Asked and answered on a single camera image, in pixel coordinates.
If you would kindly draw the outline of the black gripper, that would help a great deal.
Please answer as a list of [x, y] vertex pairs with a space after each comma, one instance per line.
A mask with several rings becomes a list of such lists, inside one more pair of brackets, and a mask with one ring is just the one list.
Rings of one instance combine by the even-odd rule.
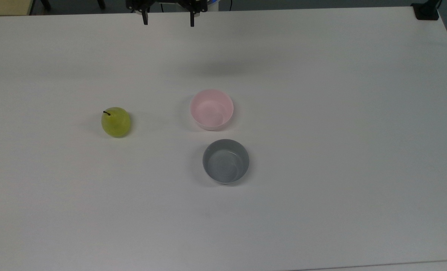
[[190, 13], [190, 26], [195, 26], [195, 14], [208, 11], [208, 0], [126, 0], [126, 8], [141, 13], [148, 25], [148, 12], [153, 5], [177, 5]]

